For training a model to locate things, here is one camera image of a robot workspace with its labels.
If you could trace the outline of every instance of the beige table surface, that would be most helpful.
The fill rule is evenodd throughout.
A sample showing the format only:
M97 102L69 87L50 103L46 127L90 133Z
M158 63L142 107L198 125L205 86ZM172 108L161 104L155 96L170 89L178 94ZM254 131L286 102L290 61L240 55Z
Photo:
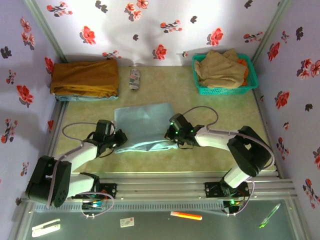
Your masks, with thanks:
M219 121L212 128L239 130L252 127L266 141L263 123L252 91L242 95L200 95L190 66L137 67L141 71L138 91L129 89L131 67L120 67L119 99L94 102L70 102L63 126L75 122L97 123L100 119L113 120L117 108L148 104L172 104L175 113L205 105L219 113ZM215 120L209 109L198 108L186 115L195 125L206 125ZM74 125L66 129L72 137L85 139L95 130L94 125ZM79 145L78 141L59 136L56 154L60 155ZM171 149L158 152L124 152L96 158L75 172L88 173L162 173L162 172L222 172L236 164L230 152L213 147L195 147L192 150Z

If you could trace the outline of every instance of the orange cloth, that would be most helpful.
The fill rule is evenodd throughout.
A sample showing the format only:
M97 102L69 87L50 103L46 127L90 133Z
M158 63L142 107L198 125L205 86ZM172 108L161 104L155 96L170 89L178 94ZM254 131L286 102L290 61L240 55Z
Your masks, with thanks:
M54 64L52 94L102 98L117 96L118 88L119 73L115 59Z
M236 61L238 64L242 64L244 66L246 66L246 69L245 69L245 72L244 72L244 81L242 83L242 85L240 87L243 87L243 86L247 86L248 85L248 75L249 75L249 70L248 70L248 65L247 65L247 62L246 60L244 59L239 59L238 61Z

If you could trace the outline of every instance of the green basket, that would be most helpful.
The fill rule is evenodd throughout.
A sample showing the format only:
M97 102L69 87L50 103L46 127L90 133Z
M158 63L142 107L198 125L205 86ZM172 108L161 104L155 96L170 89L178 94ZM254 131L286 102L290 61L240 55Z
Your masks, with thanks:
M247 86L240 86L238 88L224 88L224 87L215 87L215 88L209 88L206 86L199 85L199 76L196 73L195 70L195 60L198 62L201 62L203 59L205 59L205 54L198 54L194 55L192 57L192 71L193 71L193 77L195 81L195 85L199 90L199 93L201 95L226 95L226 94L245 94L251 89L256 89L258 87L258 79L257 75L254 69L254 66L250 60L250 58L245 54L238 54L238 57L240 59L244 59L246 61L246 64L248 66L249 75L247 77L248 85Z

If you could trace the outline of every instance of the lavender wall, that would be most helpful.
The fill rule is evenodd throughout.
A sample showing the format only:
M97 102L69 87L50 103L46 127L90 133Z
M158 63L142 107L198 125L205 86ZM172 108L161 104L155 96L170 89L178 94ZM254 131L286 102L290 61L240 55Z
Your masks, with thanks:
M319 9L319 0L293 1L255 66L281 169L294 182L315 240L320 239Z
M22 0L0 1L0 21L0 238L5 240L49 136L56 102L48 88L50 61L57 59Z

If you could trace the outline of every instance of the orange marker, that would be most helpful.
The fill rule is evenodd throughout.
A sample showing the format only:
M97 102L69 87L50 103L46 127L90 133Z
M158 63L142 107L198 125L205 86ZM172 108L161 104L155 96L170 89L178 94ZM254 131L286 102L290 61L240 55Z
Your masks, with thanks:
M170 213L171 216L179 217L179 218L185 218L185 219L193 219L193 220L202 220L202 216L200 215L194 215L190 213L183 213L183 212L177 212L177 211L172 211Z

